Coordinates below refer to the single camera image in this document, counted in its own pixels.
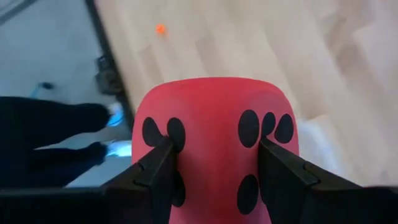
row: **shoe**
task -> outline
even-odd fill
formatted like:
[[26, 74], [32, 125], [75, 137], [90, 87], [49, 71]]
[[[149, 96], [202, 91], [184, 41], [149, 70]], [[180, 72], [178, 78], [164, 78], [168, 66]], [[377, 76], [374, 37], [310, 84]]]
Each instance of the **shoe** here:
[[108, 127], [115, 127], [123, 121], [123, 107], [120, 103], [113, 103], [108, 107], [111, 118], [106, 124]]
[[106, 156], [126, 157], [131, 156], [131, 141], [111, 141], [106, 144]]

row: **small orange ball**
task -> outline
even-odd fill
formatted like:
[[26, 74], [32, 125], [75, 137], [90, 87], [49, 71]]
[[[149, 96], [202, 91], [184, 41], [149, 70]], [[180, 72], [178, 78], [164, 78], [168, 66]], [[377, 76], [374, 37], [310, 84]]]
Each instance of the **small orange ball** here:
[[164, 26], [163, 24], [157, 24], [156, 25], [156, 33], [163, 35], [166, 33], [166, 26]]

